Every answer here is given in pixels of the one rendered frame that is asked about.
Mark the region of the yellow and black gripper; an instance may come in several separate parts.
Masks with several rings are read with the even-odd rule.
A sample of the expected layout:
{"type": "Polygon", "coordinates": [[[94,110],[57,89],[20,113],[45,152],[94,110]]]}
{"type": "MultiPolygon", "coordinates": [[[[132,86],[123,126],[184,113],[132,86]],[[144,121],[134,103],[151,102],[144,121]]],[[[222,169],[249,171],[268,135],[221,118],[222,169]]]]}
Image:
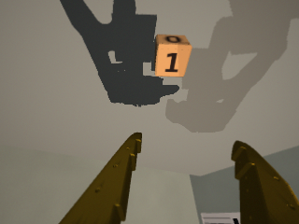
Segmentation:
{"type": "MultiPolygon", "coordinates": [[[[109,160],[59,224],[121,224],[142,133],[133,133],[109,160]]],[[[299,224],[299,201],[290,185],[251,146],[235,141],[240,224],[299,224]]]]}

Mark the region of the brown number cube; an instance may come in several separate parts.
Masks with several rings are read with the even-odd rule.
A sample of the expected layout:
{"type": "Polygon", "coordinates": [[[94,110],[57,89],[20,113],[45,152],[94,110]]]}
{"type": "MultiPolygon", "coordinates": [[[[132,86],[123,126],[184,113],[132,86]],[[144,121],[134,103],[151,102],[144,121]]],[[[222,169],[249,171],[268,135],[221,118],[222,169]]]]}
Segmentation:
{"type": "Polygon", "coordinates": [[[156,35],[154,69],[156,77],[184,77],[192,45],[185,35],[156,35]]]}

